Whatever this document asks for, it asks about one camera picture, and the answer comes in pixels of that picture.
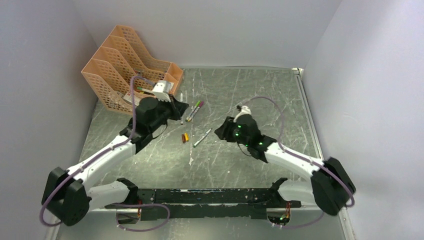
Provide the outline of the yellow pen cap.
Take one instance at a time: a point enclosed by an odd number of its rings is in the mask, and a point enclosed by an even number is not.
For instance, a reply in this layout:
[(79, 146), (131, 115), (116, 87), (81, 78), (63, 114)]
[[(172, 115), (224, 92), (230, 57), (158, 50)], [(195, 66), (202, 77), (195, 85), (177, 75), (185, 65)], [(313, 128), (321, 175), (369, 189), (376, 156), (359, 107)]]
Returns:
[(185, 138), (185, 141), (186, 142), (188, 142), (190, 139), (189, 139), (189, 135), (187, 134), (187, 133), (184, 133), (184, 138)]

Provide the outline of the white marker pen orange tip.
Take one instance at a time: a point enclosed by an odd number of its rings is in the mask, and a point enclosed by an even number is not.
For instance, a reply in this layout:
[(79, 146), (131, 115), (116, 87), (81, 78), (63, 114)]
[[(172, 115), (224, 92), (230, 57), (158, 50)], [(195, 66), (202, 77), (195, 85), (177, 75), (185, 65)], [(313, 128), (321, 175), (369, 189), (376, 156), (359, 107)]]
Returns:
[(192, 121), (192, 119), (194, 118), (195, 114), (199, 111), (200, 109), (199, 107), (195, 110), (194, 114), (192, 115), (192, 117), (190, 118), (189, 122)]

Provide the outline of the white marker pen green tip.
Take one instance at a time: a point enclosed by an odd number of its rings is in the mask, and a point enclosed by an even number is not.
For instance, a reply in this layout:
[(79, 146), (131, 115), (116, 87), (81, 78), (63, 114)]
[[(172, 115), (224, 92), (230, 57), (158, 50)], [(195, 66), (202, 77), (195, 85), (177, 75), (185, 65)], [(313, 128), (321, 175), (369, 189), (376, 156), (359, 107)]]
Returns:
[(186, 122), (189, 122), (190, 121), (190, 119), (191, 119), (191, 117), (192, 117), (192, 115), (194, 114), (194, 112), (195, 112), (195, 110), (197, 109), (198, 107), (193, 107), (193, 109), (192, 109), (192, 111), (190, 112), (190, 114), (188, 115), (188, 117), (185, 119), (185, 121)]

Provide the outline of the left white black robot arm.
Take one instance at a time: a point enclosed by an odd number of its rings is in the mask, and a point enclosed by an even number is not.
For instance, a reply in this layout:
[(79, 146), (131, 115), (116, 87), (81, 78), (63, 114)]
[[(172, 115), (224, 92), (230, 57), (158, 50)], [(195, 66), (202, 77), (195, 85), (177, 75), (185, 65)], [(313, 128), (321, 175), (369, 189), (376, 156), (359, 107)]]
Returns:
[(50, 226), (44, 220), (45, 211), (56, 216), (59, 225), (73, 226), (93, 210), (114, 204), (132, 208), (138, 203), (139, 188), (126, 178), (101, 186), (95, 183), (112, 167), (145, 148), (160, 126), (169, 120), (179, 121), (189, 104), (173, 96), (169, 101), (146, 97), (131, 107), (132, 118), (112, 142), (66, 170), (57, 167), (49, 173), (39, 213), (43, 225)]

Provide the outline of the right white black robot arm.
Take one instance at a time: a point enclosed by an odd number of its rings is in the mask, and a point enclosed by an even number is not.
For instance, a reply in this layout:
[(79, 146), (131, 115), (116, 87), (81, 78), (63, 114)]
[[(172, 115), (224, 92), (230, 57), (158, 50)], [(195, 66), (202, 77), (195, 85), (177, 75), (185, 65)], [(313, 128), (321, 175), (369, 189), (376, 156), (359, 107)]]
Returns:
[(279, 184), (269, 197), (275, 207), (300, 201), (316, 204), (324, 213), (336, 216), (354, 202), (351, 197), (356, 187), (338, 159), (322, 160), (280, 146), (275, 138), (261, 133), (250, 114), (228, 116), (214, 133), (220, 140), (244, 145), (253, 158), (281, 166), (306, 180)]

